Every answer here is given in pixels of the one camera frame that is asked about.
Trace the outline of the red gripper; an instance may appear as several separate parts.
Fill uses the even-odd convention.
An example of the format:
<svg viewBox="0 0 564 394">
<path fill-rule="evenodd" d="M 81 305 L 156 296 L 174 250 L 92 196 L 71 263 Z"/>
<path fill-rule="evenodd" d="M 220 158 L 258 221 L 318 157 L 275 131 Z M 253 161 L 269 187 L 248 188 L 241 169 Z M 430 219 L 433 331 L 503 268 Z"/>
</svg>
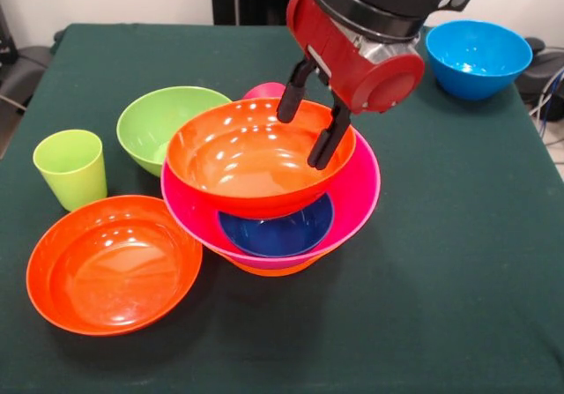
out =
<svg viewBox="0 0 564 394">
<path fill-rule="evenodd" d="M 340 99 L 334 101 L 330 125 L 308 156 L 311 167 L 323 170 L 351 123 L 351 111 L 382 113 L 395 107 L 417 87 L 425 64 L 415 50 L 416 41 L 371 41 L 332 19 L 316 0 L 290 0 L 286 22 L 307 57 L 293 68 L 278 103 L 278 120 L 294 119 L 316 67 Z"/>
</svg>

